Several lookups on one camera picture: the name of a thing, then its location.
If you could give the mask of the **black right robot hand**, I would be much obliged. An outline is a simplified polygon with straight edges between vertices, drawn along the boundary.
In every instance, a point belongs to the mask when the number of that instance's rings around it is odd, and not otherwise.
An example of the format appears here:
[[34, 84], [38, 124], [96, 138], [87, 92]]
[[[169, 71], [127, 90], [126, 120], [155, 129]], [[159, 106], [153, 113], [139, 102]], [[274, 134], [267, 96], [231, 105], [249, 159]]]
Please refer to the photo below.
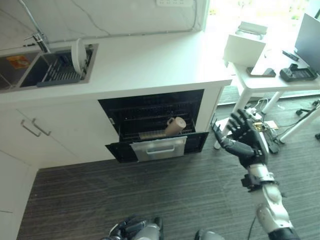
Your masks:
[[268, 163], [268, 150], [254, 122], [242, 109], [231, 113], [225, 128], [231, 131], [231, 137], [225, 135], [220, 126], [213, 125], [213, 132], [220, 147], [238, 157], [240, 164], [246, 169], [250, 165]]

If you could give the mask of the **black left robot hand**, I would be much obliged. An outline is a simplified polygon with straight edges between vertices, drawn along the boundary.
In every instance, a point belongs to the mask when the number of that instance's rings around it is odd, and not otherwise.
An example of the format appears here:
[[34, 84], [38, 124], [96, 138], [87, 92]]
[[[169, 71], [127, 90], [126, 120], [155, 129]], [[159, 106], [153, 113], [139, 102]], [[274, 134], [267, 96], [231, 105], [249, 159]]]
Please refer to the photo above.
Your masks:
[[111, 240], [132, 240], [133, 237], [147, 226], [148, 220], [138, 215], [131, 215], [114, 225], [109, 231]]

